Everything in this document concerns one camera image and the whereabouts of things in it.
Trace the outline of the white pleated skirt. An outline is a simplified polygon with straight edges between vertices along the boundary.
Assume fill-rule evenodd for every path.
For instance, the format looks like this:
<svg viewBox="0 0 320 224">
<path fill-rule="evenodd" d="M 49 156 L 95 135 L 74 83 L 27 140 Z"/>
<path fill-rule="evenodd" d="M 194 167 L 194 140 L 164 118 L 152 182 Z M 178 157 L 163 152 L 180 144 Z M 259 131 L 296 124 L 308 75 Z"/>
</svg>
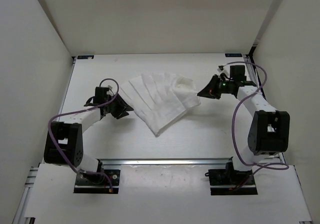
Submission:
<svg viewBox="0 0 320 224">
<path fill-rule="evenodd" d="M 142 73 L 120 85 L 120 95 L 158 137 L 201 104 L 190 78 L 173 73 Z"/>
</svg>

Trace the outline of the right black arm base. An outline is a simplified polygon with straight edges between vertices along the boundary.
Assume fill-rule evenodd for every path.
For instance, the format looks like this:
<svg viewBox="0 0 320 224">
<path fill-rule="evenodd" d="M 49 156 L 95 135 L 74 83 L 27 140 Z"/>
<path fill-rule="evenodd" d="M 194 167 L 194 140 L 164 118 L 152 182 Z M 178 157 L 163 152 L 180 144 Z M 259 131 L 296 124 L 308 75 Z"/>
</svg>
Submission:
<svg viewBox="0 0 320 224">
<path fill-rule="evenodd" d="M 224 169 L 209 169 L 205 174 L 209 179 L 211 196 L 254 196 L 258 194 L 253 171 L 234 170 L 228 162 Z"/>
</svg>

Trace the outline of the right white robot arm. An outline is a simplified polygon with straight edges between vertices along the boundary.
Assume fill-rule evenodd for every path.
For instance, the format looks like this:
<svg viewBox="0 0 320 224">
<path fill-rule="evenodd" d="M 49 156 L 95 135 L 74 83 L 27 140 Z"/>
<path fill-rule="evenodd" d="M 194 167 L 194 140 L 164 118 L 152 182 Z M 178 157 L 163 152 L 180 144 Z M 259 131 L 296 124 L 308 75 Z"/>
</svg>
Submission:
<svg viewBox="0 0 320 224">
<path fill-rule="evenodd" d="M 232 167 L 225 170 L 224 177 L 230 184 L 238 183 L 243 172 L 258 166 L 263 159 L 284 153 L 289 146 L 290 115 L 279 111 L 263 97 L 262 84 L 247 80 L 246 61 L 229 62 L 229 73 L 225 65 L 218 67 L 218 74 L 212 76 L 209 83 L 197 93 L 197 96 L 219 100 L 223 94 L 233 95 L 239 102 L 231 119 L 231 138 L 236 155 L 232 158 Z M 236 143 L 236 115 L 244 106 L 252 116 L 248 132 L 247 145 L 239 149 Z"/>
</svg>

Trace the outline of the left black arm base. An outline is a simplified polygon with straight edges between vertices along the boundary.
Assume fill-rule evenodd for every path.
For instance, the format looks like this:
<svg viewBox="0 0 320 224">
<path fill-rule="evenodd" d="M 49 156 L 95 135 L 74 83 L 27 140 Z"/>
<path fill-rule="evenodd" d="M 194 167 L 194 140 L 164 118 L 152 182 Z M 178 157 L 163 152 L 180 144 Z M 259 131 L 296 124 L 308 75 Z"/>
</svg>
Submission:
<svg viewBox="0 0 320 224">
<path fill-rule="evenodd" d="M 78 173 L 76 175 L 73 192 L 75 194 L 118 194 L 121 178 L 121 170 L 105 168 L 99 165 L 99 170 L 104 171 L 105 175 L 111 181 L 110 183 L 104 175 L 88 175 L 86 173 Z"/>
</svg>

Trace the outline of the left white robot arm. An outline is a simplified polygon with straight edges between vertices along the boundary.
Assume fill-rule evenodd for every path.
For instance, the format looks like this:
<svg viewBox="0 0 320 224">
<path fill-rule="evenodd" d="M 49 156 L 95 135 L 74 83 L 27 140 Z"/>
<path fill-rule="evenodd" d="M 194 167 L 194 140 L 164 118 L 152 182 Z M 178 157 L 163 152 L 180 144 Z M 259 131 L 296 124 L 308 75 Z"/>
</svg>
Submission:
<svg viewBox="0 0 320 224">
<path fill-rule="evenodd" d="M 69 165 L 77 173 L 87 174 L 93 184 L 100 184 L 105 172 L 100 160 L 85 153 L 83 134 L 108 114 L 118 120 L 134 109 L 109 86 L 97 86 L 84 107 L 81 112 L 71 114 L 68 120 L 49 123 L 43 159 L 48 164 Z"/>
</svg>

